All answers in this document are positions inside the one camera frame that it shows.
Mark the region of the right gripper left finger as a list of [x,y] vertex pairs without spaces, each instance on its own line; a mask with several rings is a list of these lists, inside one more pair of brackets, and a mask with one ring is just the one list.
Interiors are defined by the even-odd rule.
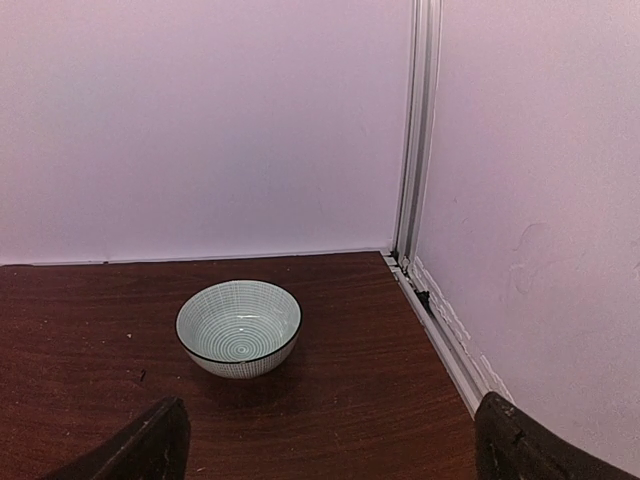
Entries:
[[46,479],[183,479],[191,426],[184,401],[165,397],[113,437]]

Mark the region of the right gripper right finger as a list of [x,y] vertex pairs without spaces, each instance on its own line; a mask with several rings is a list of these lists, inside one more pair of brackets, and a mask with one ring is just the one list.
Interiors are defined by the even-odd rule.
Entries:
[[496,392],[484,395],[474,422],[479,479],[636,479],[564,441]]

